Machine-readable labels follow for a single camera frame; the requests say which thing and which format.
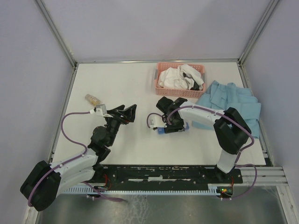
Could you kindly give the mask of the blue weekly pill organizer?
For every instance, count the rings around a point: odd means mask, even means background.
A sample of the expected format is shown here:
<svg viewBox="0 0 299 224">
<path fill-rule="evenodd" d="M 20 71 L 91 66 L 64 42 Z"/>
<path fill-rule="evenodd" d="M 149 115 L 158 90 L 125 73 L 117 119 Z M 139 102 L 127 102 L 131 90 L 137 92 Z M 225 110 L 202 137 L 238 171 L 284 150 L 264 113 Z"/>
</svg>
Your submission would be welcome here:
<svg viewBox="0 0 299 224">
<path fill-rule="evenodd" d="M 184 128 L 185 131 L 189 130 L 189 124 L 187 123 L 186 126 L 172 126 L 173 128 Z M 158 134 L 165 134 L 164 128 L 157 128 Z"/>
</svg>

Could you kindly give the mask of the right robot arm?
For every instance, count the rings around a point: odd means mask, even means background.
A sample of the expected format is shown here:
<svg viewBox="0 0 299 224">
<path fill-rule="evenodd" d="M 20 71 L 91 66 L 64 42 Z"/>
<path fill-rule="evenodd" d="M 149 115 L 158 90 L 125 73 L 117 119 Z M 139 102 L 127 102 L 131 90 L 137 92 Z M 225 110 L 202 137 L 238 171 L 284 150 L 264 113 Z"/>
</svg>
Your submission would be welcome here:
<svg viewBox="0 0 299 224">
<path fill-rule="evenodd" d="M 241 152 L 254 143 L 249 126 L 235 108 L 217 110 L 196 105 L 185 98 L 173 101 L 167 97 L 159 99 L 156 108 L 162 114 L 147 118 L 147 125 L 159 133 L 184 132 L 188 127 L 188 120 L 214 129 L 222 149 L 214 171 L 215 179 L 219 182 L 226 182 L 231 178 L 231 171 Z"/>
</svg>

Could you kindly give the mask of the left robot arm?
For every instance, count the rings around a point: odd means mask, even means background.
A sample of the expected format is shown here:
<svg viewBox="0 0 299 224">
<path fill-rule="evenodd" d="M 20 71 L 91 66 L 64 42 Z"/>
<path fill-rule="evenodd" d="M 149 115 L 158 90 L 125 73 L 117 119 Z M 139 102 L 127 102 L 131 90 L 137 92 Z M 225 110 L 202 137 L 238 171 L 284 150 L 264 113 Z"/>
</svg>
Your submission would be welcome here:
<svg viewBox="0 0 299 224">
<path fill-rule="evenodd" d="M 85 112 L 85 115 L 96 114 L 103 117 L 106 124 L 93 130 L 91 142 L 87 146 L 67 137 L 71 143 L 82 146 L 82 152 L 54 163 L 40 161 L 34 166 L 20 188 L 28 206 L 43 211 L 65 190 L 88 180 L 99 182 L 103 178 L 100 163 L 111 152 L 110 147 L 120 126 L 134 122 L 136 109 L 137 105 L 134 104 L 107 110 L 106 106 L 101 104 Z"/>
</svg>

